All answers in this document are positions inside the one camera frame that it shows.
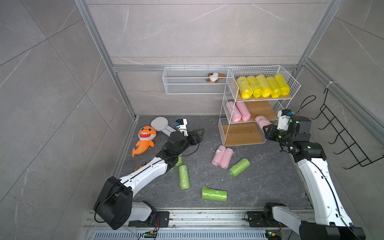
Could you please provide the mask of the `pink roll top angled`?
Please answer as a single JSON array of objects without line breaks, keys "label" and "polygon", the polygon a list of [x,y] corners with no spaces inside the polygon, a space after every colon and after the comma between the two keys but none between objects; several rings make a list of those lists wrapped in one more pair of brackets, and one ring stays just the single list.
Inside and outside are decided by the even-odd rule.
[{"label": "pink roll top angled", "polygon": [[236,102],[236,107],[242,116],[242,120],[247,122],[251,118],[251,113],[244,102]]}]

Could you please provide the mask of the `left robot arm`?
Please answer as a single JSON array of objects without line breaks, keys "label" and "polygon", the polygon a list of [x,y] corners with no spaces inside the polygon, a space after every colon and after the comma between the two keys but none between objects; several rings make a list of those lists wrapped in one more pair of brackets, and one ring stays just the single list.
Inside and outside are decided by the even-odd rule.
[{"label": "left robot arm", "polygon": [[161,151],[141,169],[121,179],[107,179],[94,206],[95,216],[101,217],[100,222],[106,223],[113,230],[128,222],[154,225],[156,208],[145,201],[134,202],[133,198],[151,181],[173,168],[179,155],[186,149],[200,144],[204,132],[204,129],[187,131],[187,136],[181,131],[173,132]]}]

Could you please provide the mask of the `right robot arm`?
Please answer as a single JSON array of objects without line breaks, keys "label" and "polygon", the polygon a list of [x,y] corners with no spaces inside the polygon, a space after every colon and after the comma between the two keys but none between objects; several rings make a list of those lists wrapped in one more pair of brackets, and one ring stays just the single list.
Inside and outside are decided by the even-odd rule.
[{"label": "right robot arm", "polygon": [[364,240],[362,228],[355,227],[334,187],[323,147],[310,142],[312,121],[306,117],[280,116],[277,125],[258,120],[266,139],[279,143],[297,164],[315,211],[314,220],[284,206],[270,204],[268,218],[282,223],[302,240]]}]

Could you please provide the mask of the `yellow roll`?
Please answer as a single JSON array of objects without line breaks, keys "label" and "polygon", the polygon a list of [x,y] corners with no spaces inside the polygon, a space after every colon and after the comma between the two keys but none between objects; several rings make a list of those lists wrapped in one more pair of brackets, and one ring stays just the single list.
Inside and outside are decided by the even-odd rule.
[{"label": "yellow roll", "polygon": [[262,87],[259,85],[259,82],[257,81],[256,77],[248,76],[247,81],[253,90],[253,97],[256,99],[260,98],[262,96],[263,90]]},{"label": "yellow roll", "polygon": [[253,89],[246,77],[244,76],[239,77],[237,79],[237,84],[239,87],[239,92],[243,99],[249,99],[253,95]]},{"label": "yellow roll", "polygon": [[256,76],[256,80],[258,81],[260,87],[262,88],[262,97],[268,98],[272,94],[272,89],[264,75]]},{"label": "yellow roll", "polygon": [[280,87],[281,95],[282,96],[289,95],[290,94],[290,87],[289,87],[285,77],[282,74],[276,74],[274,76],[274,79]]}]

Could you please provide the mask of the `yellow roll horizontal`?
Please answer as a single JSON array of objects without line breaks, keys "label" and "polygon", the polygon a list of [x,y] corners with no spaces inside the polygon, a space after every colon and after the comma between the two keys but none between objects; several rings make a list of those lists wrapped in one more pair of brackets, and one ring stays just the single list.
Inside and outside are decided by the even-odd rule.
[{"label": "yellow roll horizontal", "polygon": [[279,98],[281,95],[281,88],[278,85],[278,83],[276,82],[275,78],[274,77],[267,77],[266,80],[269,83],[270,88],[272,90],[271,97],[274,99]]}]

